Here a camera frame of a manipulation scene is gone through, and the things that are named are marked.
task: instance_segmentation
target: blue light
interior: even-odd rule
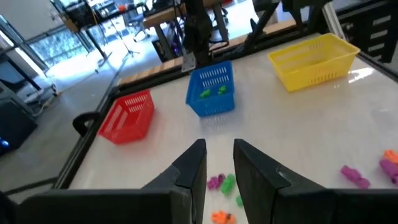
[[[0,143],[4,147],[8,147],[9,146],[9,143],[7,141],[5,141],[5,140],[2,140]]]

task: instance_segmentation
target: white tabletop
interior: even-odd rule
[[[152,88],[147,137],[115,146],[97,136],[70,189],[141,188],[198,138],[206,139],[208,178],[234,172],[233,141],[242,138],[325,187],[355,187],[340,174],[346,164],[371,188],[394,188],[378,162],[398,146],[398,85],[356,58],[348,77],[288,93],[267,59],[284,46],[233,61],[236,108],[230,113],[200,119],[185,104],[189,77]],[[231,198],[207,191],[203,222],[225,210],[247,223],[237,195],[237,188]]]

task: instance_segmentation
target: orange toy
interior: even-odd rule
[[[120,5],[119,6],[119,11],[126,12],[126,6],[125,5]]]
[[[393,164],[398,165],[398,154],[394,150],[389,149],[384,151],[384,158],[389,159]]]
[[[235,224],[235,216],[224,211],[213,212],[211,221],[215,224]]]

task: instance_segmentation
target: yellow basket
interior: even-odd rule
[[[359,49],[334,34],[303,41],[268,55],[288,91],[347,75]]]

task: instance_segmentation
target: plastic basket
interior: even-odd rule
[[[219,94],[222,86],[226,91]],[[205,90],[210,90],[210,95],[202,98]],[[200,117],[223,113],[235,108],[234,91],[232,63],[222,62],[192,72],[185,102]]]
[[[288,91],[347,75],[359,49],[334,34],[303,41],[268,55]]]
[[[115,144],[143,139],[155,106],[149,90],[118,98],[98,134]]]

